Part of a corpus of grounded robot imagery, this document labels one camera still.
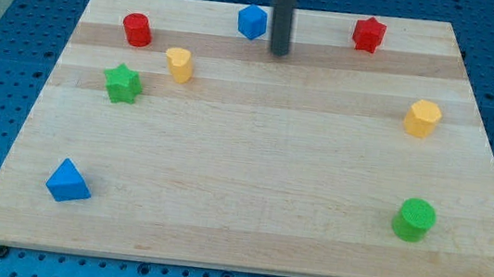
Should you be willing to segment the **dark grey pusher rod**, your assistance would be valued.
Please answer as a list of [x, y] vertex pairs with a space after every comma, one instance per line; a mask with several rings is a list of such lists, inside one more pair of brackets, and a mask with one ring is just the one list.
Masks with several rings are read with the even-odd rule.
[[272, 0], [271, 53], [287, 56], [290, 51], [294, 10], [297, 0]]

